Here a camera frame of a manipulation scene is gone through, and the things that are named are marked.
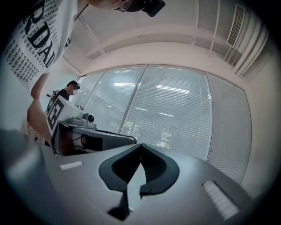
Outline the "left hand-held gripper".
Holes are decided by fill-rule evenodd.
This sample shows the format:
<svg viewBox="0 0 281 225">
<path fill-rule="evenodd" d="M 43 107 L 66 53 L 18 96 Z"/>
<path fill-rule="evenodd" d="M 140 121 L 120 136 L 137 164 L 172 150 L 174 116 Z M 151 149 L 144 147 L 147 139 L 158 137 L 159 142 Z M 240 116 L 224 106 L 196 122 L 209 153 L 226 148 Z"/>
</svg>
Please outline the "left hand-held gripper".
<svg viewBox="0 0 281 225">
<path fill-rule="evenodd" d="M 55 154 L 71 156 L 105 151 L 136 144 L 133 136 L 97 130 L 94 116 L 85 113 L 62 96 L 53 102 L 47 114 L 51 147 Z"/>
</svg>

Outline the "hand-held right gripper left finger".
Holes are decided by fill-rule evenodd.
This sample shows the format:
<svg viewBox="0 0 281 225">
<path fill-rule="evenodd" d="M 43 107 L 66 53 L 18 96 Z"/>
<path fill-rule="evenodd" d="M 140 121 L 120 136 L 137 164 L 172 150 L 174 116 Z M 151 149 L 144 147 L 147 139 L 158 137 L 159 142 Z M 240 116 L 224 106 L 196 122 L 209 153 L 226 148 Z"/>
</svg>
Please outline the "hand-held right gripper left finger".
<svg viewBox="0 0 281 225">
<path fill-rule="evenodd" d="M 127 145 L 101 152 L 56 156 L 42 147 L 45 166 L 60 200 L 70 210 L 73 222 L 96 225 L 141 225 L 139 210 L 128 212 L 127 183 L 113 171 L 131 163 L 119 160 L 140 145 Z"/>
</svg>

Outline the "row of white ceiling pipes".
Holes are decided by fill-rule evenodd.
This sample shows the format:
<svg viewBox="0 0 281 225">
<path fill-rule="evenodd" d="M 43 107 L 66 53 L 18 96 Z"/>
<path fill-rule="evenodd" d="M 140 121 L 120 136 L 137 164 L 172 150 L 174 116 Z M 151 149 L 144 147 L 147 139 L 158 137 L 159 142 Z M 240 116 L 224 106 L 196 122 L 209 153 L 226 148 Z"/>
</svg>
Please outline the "row of white ceiling pipes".
<svg viewBox="0 0 281 225">
<path fill-rule="evenodd" d="M 224 60 L 232 72 L 242 76 L 257 59 L 269 37 L 269 31 L 259 17 L 245 15 L 243 26 L 234 48 L 230 47 Z"/>
</svg>

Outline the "person's left forearm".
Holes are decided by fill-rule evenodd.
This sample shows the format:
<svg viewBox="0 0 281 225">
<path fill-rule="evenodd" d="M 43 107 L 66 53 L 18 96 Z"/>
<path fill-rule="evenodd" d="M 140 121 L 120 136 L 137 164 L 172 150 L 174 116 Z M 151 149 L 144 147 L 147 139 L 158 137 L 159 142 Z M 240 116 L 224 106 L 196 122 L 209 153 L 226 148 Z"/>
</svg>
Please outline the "person's left forearm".
<svg viewBox="0 0 281 225">
<path fill-rule="evenodd" d="M 52 146 L 51 134 L 47 125 L 47 114 L 44 113 L 38 98 L 33 100 L 27 111 L 27 121 L 34 131 Z"/>
</svg>

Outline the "white printed t-shirt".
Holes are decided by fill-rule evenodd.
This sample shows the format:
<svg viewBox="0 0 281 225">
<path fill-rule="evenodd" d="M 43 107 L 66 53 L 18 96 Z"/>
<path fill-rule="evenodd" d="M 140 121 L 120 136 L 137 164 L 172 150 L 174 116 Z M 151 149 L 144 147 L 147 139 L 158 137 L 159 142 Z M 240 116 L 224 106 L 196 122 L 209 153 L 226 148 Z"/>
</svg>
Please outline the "white printed t-shirt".
<svg viewBox="0 0 281 225">
<path fill-rule="evenodd" d="M 0 54 L 0 88 L 14 77 L 39 98 L 46 79 L 69 44 L 74 17 L 90 0 L 36 0 L 24 12 Z"/>
</svg>

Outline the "white air vent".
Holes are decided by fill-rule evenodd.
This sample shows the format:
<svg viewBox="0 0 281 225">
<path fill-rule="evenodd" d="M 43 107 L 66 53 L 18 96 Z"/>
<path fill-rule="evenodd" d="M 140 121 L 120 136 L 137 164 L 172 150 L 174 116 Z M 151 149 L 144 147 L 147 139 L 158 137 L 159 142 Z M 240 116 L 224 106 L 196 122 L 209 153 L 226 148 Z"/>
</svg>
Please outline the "white air vent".
<svg viewBox="0 0 281 225">
<path fill-rule="evenodd" d="M 236 4 L 231 29 L 227 38 L 227 44 L 232 48 L 236 45 L 243 26 L 244 18 L 245 8 Z"/>
</svg>

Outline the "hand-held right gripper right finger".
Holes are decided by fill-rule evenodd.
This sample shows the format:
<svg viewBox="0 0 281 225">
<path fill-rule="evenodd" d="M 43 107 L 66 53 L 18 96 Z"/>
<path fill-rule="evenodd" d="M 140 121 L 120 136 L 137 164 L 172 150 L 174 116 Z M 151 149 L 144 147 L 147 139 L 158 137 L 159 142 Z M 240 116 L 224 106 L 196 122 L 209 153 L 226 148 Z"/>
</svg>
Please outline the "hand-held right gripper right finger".
<svg viewBox="0 0 281 225">
<path fill-rule="evenodd" d="M 249 194 L 210 163 L 176 151 L 154 147 L 175 160 L 177 181 L 164 193 L 144 196 L 131 214 L 131 225 L 218 225 L 228 198 L 239 211 L 252 203 Z"/>
</svg>

